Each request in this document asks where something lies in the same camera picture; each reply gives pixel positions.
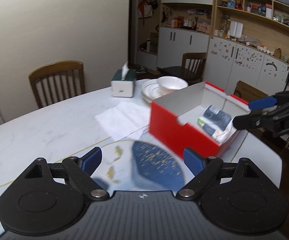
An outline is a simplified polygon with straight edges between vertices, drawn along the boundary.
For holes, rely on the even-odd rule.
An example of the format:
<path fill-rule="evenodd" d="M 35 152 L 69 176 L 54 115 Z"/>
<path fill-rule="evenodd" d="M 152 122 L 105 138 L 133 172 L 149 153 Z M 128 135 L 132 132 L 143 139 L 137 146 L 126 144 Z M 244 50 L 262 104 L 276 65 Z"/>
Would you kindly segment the brown cardboard box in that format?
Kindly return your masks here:
<path fill-rule="evenodd" d="M 246 102 L 251 102 L 258 99 L 263 99 L 268 96 L 268 94 L 262 92 L 261 90 L 243 82 L 238 81 L 234 95 L 241 98 Z"/>

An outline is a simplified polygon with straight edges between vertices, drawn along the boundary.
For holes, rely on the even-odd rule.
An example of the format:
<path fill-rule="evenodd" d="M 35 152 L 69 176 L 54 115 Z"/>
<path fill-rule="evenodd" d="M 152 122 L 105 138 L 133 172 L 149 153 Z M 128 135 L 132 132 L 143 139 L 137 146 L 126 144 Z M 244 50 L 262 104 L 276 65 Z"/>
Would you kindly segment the red cardboard box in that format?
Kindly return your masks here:
<path fill-rule="evenodd" d="M 198 118 L 210 105 L 233 118 L 250 113 L 246 101 L 227 95 L 209 82 L 201 82 L 153 100 L 149 133 L 181 158 L 187 147 L 203 157 L 221 157 L 239 131 L 232 129 L 228 139 L 222 143 L 203 131 Z"/>

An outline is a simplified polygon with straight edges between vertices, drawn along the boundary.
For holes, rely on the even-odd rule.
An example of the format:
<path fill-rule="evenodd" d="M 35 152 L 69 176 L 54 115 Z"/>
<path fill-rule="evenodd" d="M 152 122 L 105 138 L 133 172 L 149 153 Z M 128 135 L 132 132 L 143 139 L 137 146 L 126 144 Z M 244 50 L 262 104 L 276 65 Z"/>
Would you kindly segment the white paper napkin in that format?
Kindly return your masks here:
<path fill-rule="evenodd" d="M 113 139 L 138 140 L 149 125 L 150 109 L 131 102 L 121 102 L 95 116 L 101 128 Z"/>

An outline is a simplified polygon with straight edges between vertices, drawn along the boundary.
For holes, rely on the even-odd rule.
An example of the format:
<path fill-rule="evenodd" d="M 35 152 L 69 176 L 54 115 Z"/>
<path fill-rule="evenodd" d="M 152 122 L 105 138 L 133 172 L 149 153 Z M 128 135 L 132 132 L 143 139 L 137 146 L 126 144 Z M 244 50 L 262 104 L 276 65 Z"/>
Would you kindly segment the white bowl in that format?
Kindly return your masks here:
<path fill-rule="evenodd" d="M 189 86 L 185 80 L 175 76 L 159 77 L 158 84 L 160 92 L 163 95 L 184 89 Z"/>

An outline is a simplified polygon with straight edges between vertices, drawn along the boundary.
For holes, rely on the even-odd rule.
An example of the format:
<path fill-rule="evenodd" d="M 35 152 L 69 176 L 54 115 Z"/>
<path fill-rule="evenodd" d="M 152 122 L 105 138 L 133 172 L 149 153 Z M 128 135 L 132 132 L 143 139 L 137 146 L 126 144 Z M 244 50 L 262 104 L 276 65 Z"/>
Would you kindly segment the stack of white plates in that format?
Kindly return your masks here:
<path fill-rule="evenodd" d="M 159 86 L 157 79 L 150 79 L 145 81 L 141 85 L 140 91 L 142 98 L 148 103 L 171 92 L 170 90 L 163 90 Z"/>

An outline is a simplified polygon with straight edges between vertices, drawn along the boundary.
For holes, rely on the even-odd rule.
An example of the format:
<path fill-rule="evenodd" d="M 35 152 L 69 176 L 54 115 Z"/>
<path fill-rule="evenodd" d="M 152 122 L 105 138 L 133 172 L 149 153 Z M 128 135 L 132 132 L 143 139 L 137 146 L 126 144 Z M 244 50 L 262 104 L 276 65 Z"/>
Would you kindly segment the green white tissue box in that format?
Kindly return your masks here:
<path fill-rule="evenodd" d="M 132 98 L 136 83 L 135 70 L 129 69 L 126 62 L 118 69 L 111 80 L 111 96 L 116 98 Z"/>

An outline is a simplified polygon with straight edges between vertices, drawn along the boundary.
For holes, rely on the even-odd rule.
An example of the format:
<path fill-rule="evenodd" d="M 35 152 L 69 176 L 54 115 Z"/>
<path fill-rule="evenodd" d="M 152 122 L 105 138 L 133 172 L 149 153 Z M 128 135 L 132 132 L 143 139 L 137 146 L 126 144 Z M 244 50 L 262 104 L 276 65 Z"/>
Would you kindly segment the white wall cabinets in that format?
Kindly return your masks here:
<path fill-rule="evenodd" d="M 185 53 L 206 53 L 203 79 L 235 91 L 242 81 L 264 93 L 289 77 L 289 0 L 161 0 L 157 67 L 180 74 Z"/>

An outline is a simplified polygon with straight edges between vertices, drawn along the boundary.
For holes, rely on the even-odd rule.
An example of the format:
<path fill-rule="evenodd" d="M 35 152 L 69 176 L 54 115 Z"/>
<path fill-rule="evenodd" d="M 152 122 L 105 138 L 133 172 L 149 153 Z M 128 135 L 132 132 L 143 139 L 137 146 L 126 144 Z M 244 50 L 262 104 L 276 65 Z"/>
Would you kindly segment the wooden chair by wall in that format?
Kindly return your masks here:
<path fill-rule="evenodd" d="M 60 61 L 42 66 L 29 74 L 39 108 L 86 93 L 84 65 L 80 61 Z"/>

